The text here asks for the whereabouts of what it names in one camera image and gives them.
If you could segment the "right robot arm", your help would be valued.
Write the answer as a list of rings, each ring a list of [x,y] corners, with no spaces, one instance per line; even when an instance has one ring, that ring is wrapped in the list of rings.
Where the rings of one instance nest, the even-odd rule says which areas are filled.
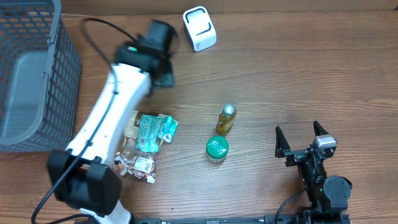
[[[280,127],[275,128],[275,157],[285,158],[287,167],[297,167],[304,188],[289,197],[274,215],[274,223],[281,223],[282,209],[293,199],[306,193],[309,206],[300,207],[297,213],[290,215],[284,223],[350,223],[348,199],[353,185],[347,178],[337,175],[328,176],[324,160],[331,158],[338,141],[327,132],[318,121],[313,122],[315,138],[305,149],[291,150]]]

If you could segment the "green lidded cup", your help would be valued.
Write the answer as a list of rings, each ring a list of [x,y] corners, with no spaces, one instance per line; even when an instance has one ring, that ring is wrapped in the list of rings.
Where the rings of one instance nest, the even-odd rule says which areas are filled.
[[[206,157],[214,163],[223,162],[229,151],[229,144],[223,136],[213,136],[206,144]]]

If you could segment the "teal tissue pack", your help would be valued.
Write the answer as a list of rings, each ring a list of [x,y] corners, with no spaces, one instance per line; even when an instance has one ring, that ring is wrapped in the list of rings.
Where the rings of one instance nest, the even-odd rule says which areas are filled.
[[[159,139],[167,143],[171,143],[177,128],[178,121],[174,120],[171,116],[166,116],[162,122],[157,136]]]

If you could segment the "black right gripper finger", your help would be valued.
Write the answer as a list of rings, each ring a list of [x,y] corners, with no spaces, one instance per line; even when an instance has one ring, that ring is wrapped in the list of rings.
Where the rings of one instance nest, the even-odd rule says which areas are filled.
[[[315,120],[313,122],[313,130],[314,130],[316,136],[322,136],[322,135],[329,134],[329,132],[327,132],[317,120]]]
[[[276,136],[275,157],[283,158],[286,156],[287,152],[290,152],[290,146],[279,126],[275,128],[275,136]]]

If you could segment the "teal wet wipes pack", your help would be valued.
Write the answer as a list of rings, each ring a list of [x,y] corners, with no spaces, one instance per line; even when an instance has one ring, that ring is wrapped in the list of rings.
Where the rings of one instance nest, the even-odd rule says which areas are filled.
[[[142,152],[158,152],[158,132],[163,119],[160,116],[143,114],[139,123],[139,135],[136,148]]]

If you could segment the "yellow drink bottle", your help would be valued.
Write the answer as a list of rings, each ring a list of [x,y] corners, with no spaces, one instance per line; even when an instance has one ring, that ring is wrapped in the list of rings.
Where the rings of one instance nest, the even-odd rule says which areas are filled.
[[[234,119],[237,114],[235,105],[230,103],[225,104],[220,110],[218,116],[218,122],[216,124],[216,130],[220,134],[227,134],[233,126]]]

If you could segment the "beige brown snack bag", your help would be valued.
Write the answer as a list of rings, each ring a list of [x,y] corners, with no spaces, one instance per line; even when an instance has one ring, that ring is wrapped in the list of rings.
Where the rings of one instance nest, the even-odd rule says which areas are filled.
[[[156,156],[158,152],[143,152],[137,148],[139,124],[142,115],[149,115],[133,110],[124,127],[124,139],[121,148],[116,152],[114,168],[121,176],[131,175],[144,182],[154,184],[156,179]]]

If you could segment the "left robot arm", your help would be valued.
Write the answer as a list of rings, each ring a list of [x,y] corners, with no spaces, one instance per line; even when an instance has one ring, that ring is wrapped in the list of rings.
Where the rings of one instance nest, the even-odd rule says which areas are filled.
[[[52,188],[32,214],[35,223],[51,195],[79,213],[65,221],[86,217],[92,223],[134,223],[134,215],[121,201],[122,181],[112,171],[116,148],[131,111],[154,90],[174,85],[172,55],[177,51],[177,31],[153,20],[146,35],[130,37],[110,60],[87,32],[80,30],[109,67],[104,88],[78,134],[63,151],[53,151],[47,161]]]

